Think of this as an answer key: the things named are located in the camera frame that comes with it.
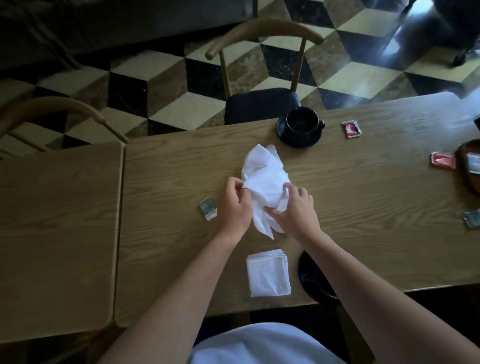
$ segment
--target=black chair seat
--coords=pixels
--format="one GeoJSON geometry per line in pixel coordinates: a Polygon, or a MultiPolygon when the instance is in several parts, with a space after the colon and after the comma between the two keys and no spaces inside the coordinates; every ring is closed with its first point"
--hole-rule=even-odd
{"type": "Polygon", "coordinates": [[[298,95],[288,88],[268,88],[235,94],[225,105],[225,125],[279,118],[299,106],[298,95]]]}

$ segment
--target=black saucer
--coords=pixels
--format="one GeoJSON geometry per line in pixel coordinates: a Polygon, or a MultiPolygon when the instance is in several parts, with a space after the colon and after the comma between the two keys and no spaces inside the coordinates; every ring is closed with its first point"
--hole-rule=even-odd
{"type": "Polygon", "coordinates": [[[300,285],[316,302],[333,303],[338,301],[335,291],[328,283],[327,278],[307,252],[303,252],[300,255],[298,275],[300,285]]]}
{"type": "Polygon", "coordinates": [[[316,144],[322,136],[324,121],[320,120],[320,123],[323,123],[323,126],[321,125],[317,131],[309,135],[299,137],[298,135],[290,135],[289,133],[285,132],[285,129],[287,128],[287,117],[284,115],[281,116],[276,122],[276,133],[282,142],[292,148],[308,148],[316,144]]]}

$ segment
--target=white napkin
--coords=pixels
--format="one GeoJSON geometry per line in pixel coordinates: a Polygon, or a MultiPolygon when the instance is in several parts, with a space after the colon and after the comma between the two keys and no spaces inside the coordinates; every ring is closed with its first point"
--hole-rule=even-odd
{"type": "Polygon", "coordinates": [[[272,229],[283,232],[275,220],[264,211],[264,206],[285,211],[288,190],[283,184],[290,182],[283,170],[283,163],[274,146],[267,148],[258,144],[245,158],[241,170],[243,187],[252,192],[253,223],[262,234],[273,239],[272,229]]]}
{"type": "Polygon", "coordinates": [[[281,249],[249,255],[247,272],[251,297],[291,293],[287,256],[281,249]]]}

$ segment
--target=person's right arm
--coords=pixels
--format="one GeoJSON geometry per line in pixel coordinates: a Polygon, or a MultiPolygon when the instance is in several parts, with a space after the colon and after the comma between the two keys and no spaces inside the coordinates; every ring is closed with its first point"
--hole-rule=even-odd
{"type": "Polygon", "coordinates": [[[320,267],[377,363],[480,363],[471,341],[335,244],[320,228],[307,190],[286,187],[287,210],[266,211],[320,267]]]}

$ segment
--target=person's left hand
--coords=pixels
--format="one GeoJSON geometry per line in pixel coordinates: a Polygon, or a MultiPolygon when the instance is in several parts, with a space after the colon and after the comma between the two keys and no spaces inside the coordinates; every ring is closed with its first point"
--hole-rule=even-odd
{"type": "Polygon", "coordinates": [[[216,234],[237,244],[252,222],[252,194],[243,181],[229,177],[218,205],[216,234]]]}

